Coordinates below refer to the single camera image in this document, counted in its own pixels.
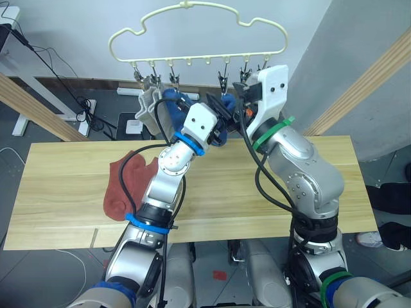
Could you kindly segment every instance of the gray floor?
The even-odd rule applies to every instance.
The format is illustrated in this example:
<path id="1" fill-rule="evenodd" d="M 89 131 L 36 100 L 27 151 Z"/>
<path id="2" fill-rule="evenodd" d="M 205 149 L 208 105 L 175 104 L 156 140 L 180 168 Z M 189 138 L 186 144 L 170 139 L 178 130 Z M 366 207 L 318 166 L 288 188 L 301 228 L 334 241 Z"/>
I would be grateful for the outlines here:
<path id="1" fill-rule="evenodd" d="M 69 98 L 57 92 L 64 101 Z M 111 90 L 76 91 L 97 99 L 96 114 L 116 124 L 120 112 L 135 112 L 136 98 L 118 96 Z M 29 123 L 24 137 L 12 137 L 11 132 L 17 113 L 0 103 L 0 148 L 16 149 L 27 157 L 33 142 L 59 142 L 41 127 Z M 108 140 L 101 132 L 91 132 L 94 141 Z M 372 162 L 361 162 L 360 167 L 367 185 L 383 182 L 403 182 L 403 167 L 411 161 L 411 146 Z M 6 232 L 15 195 L 22 173 L 22 165 L 11 151 L 0 153 L 0 238 Z M 377 220 L 390 221 L 392 216 L 378 215 Z M 400 217 L 411 223 L 410 217 Z M 284 264 L 287 249 L 286 238 L 264 239 L 274 259 Z M 385 280 L 409 270 L 411 251 L 393 252 L 386 248 L 364 248 L 353 240 L 353 234 L 344 235 L 344 247 L 349 270 L 355 275 L 364 275 Z M 197 261 L 194 263 L 198 306 L 218 302 L 249 304 L 251 292 L 241 267 L 227 263 L 227 248 L 223 241 L 196 243 Z M 70 250 L 84 261 L 87 271 L 86 287 L 95 284 L 103 272 L 109 254 L 101 249 Z M 213 271 L 224 271 L 227 280 L 214 280 Z M 70 255 L 58 251 L 0 252 L 0 307 L 63 307 L 79 291 L 84 279 L 82 265 Z M 399 289 L 410 296 L 410 284 Z"/>

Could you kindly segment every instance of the red sticker on floor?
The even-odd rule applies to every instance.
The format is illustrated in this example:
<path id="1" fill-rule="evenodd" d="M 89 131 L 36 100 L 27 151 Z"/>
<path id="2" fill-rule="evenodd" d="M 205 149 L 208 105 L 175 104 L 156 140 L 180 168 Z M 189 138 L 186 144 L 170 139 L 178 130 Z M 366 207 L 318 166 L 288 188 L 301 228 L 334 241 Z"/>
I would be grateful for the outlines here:
<path id="1" fill-rule="evenodd" d="M 216 280 L 227 280 L 227 273 L 224 271 L 213 271 L 213 278 Z"/>

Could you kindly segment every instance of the wooden beam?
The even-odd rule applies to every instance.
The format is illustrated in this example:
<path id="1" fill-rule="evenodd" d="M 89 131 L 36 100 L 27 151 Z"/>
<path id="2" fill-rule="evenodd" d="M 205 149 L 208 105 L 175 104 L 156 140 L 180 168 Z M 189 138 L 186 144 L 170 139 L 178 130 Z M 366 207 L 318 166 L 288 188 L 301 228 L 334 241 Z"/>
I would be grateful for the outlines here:
<path id="1" fill-rule="evenodd" d="M 304 132 L 322 135 L 411 60 L 411 28 Z"/>
<path id="2" fill-rule="evenodd" d="M 0 100 L 63 141 L 87 141 L 33 96 L 0 73 Z"/>

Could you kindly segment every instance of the blue cloth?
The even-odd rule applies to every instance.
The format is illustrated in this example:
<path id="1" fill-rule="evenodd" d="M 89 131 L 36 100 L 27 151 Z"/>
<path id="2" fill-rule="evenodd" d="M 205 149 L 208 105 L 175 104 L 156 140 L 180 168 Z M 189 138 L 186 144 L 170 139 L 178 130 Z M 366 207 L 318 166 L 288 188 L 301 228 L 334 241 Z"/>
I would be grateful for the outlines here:
<path id="1" fill-rule="evenodd" d="M 187 95 L 181 93 L 181 92 L 177 92 L 175 89 L 166 89 L 163 94 L 162 97 L 164 99 L 168 99 L 168 98 L 184 98 L 184 100 L 186 101 L 187 104 L 189 104 L 190 106 L 193 104 L 193 102 L 188 98 Z M 227 107 L 227 109 L 232 112 L 236 106 L 236 99 L 234 98 L 234 96 L 232 94 L 225 94 L 221 97 L 221 101 L 224 103 L 225 107 Z M 171 122 L 173 123 L 173 128 L 176 132 L 181 132 L 181 129 L 184 125 L 184 121 L 186 120 L 186 114 L 182 111 L 180 111 L 175 102 L 173 101 L 166 101 L 166 106 L 167 106 L 167 110 L 170 113 L 170 118 L 171 118 Z M 227 142 L 227 130 L 222 130 L 222 132 L 220 132 L 220 136 L 219 138 L 221 139 L 221 143 L 217 143 L 217 142 L 213 142 L 212 145 L 213 146 L 223 146 L 226 142 Z"/>
<path id="2" fill-rule="evenodd" d="M 92 288 L 94 288 L 94 287 L 106 287 L 108 289 L 114 289 L 114 290 L 120 291 L 125 296 L 127 296 L 128 300 L 130 300 L 131 307 L 134 307 L 136 305 L 137 295 L 132 290 L 130 290 L 129 288 L 123 286 L 119 282 L 100 281 L 97 284 L 95 284 L 94 286 L 92 286 Z"/>

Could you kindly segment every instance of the blue cable tie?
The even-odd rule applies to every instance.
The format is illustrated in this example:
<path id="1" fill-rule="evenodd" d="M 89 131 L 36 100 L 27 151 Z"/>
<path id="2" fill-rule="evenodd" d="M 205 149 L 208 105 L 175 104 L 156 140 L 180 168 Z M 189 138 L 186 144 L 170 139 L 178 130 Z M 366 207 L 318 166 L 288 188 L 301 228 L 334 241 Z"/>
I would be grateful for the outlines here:
<path id="1" fill-rule="evenodd" d="M 133 216 L 133 214 L 131 214 L 131 213 L 126 214 L 126 220 L 131 222 L 131 224 L 134 225 L 135 227 L 142 228 L 142 229 L 145 229 L 147 231 L 152 231 L 152 232 L 156 232 L 156 233 L 160 233 L 160 234 L 168 234 L 168 232 L 170 232 L 169 229 L 160 228 L 160 227 L 151 226 L 151 225 L 146 225 L 145 223 L 142 223 L 141 221 L 138 221 Z"/>
<path id="2" fill-rule="evenodd" d="M 205 154 L 204 150 L 197 146 L 193 141 L 188 139 L 186 136 L 182 135 L 180 132 L 175 132 L 174 136 L 176 136 L 178 139 L 180 139 L 182 142 L 187 144 L 190 148 L 194 150 L 194 152 L 197 154 L 197 156 L 203 156 Z"/>

